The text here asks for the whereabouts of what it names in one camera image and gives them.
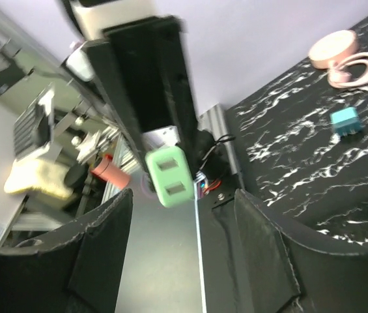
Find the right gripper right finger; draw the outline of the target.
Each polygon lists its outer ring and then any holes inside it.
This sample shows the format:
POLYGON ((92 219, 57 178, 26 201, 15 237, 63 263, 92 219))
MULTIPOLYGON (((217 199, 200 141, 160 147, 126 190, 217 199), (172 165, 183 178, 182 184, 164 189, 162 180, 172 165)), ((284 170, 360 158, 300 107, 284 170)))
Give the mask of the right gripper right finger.
POLYGON ((368 247, 323 235, 245 190, 234 213, 255 312, 368 312, 368 247))

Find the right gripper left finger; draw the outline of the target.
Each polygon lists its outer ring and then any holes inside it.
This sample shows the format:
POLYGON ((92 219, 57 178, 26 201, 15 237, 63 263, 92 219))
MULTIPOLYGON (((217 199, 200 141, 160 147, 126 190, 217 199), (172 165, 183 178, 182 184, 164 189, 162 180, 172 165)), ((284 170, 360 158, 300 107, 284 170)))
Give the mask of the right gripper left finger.
POLYGON ((0 248, 0 312, 114 312, 132 210, 126 189, 56 230, 0 248))

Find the green usb charger plug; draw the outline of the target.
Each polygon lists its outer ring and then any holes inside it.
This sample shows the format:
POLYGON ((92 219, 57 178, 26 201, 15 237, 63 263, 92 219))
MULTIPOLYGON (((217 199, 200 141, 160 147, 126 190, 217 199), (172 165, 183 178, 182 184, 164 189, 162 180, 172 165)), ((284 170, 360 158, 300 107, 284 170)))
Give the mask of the green usb charger plug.
POLYGON ((174 207, 194 198, 193 178, 180 147, 170 146, 148 152, 145 162, 164 207, 174 207))

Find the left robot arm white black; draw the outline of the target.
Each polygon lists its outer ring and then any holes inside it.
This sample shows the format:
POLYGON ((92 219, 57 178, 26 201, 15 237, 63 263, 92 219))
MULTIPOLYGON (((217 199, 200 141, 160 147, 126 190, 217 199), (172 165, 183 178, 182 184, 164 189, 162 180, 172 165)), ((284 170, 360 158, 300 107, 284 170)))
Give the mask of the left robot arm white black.
POLYGON ((81 52, 91 79, 67 62, 80 92, 98 114, 114 122, 140 164, 148 147, 144 134, 174 126, 190 171, 198 170, 195 114, 175 16, 157 16, 150 1, 62 1, 84 39, 81 52))

